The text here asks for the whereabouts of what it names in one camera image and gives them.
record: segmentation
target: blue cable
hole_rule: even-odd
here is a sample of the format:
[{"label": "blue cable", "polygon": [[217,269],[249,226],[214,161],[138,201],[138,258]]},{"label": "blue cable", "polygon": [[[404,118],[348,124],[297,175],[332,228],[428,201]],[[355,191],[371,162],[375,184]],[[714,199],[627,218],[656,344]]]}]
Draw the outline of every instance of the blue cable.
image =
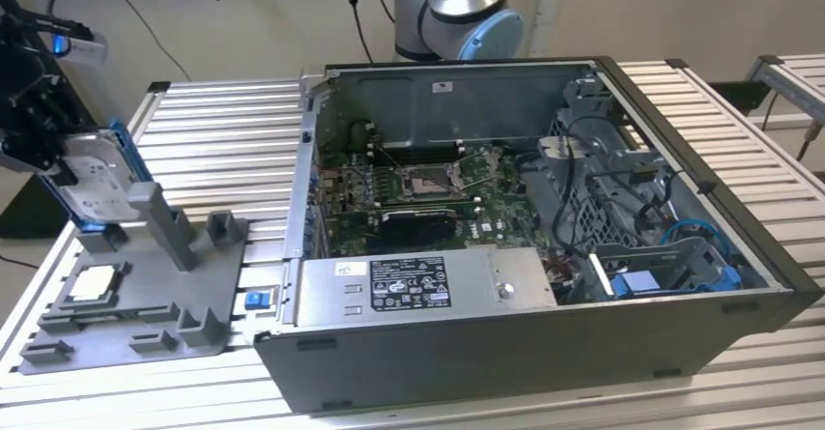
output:
[{"label": "blue cable", "polygon": [[660,236],[660,240],[658,241],[658,244],[666,244],[667,241],[670,240],[670,235],[672,234],[675,229],[678,229],[683,225],[698,225],[699,227],[703,227],[704,229],[707,229],[712,233],[712,236],[719,240],[719,243],[722,244],[722,248],[724,249],[724,259],[727,260],[731,257],[731,247],[727,244],[727,240],[724,239],[722,234],[719,234],[719,231],[716,230],[716,228],[712,225],[710,225],[708,222],[704,222],[703,220],[699,220],[699,219],[683,219],[683,220],[679,220],[675,224],[672,224],[670,228],[664,231],[663,235]]}]

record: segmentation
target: motherboard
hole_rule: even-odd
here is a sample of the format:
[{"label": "motherboard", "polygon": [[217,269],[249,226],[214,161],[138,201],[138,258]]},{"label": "motherboard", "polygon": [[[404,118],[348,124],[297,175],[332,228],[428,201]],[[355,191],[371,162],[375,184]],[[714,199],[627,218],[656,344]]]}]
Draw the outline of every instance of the motherboard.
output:
[{"label": "motherboard", "polygon": [[392,150],[372,153],[376,160],[341,156],[320,171],[332,257],[479,245],[547,251],[504,146],[460,146],[455,160],[419,164],[404,164]]}]

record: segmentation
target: blue button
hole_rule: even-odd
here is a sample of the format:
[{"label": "blue button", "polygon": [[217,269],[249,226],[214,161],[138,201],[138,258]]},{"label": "blue button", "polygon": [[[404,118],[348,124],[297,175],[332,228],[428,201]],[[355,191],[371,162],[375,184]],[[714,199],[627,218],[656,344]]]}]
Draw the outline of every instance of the blue button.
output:
[{"label": "blue button", "polygon": [[244,307],[246,311],[269,308],[268,292],[248,292],[245,294]]}]

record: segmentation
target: aluminum table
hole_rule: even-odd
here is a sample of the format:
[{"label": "aluminum table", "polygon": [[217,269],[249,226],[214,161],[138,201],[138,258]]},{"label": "aluminum table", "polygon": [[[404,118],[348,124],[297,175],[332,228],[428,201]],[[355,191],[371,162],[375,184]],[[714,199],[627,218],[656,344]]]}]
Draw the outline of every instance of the aluminum table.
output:
[{"label": "aluminum table", "polygon": [[[620,65],[791,256],[825,286],[825,187],[690,69]],[[62,231],[0,330],[0,427],[220,429],[825,428],[825,302],[751,335],[688,378],[505,398],[301,416],[286,408],[249,337],[276,313],[246,315],[249,289],[280,285],[298,138],[294,80],[173,83],[150,92],[130,129],[172,205],[192,220],[230,208],[252,221],[229,351],[37,376],[18,350],[80,250]]]}]

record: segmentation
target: power supply label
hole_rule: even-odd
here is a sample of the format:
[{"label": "power supply label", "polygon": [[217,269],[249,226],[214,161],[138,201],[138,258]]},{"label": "power supply label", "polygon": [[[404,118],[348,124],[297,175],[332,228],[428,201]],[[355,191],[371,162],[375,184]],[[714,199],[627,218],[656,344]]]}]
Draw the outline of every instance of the power supply label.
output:
[{"label": "power supply label", "polygon": [[449,285],[443,258],[369,262],[372,309],[397,311],[449,307]]}]

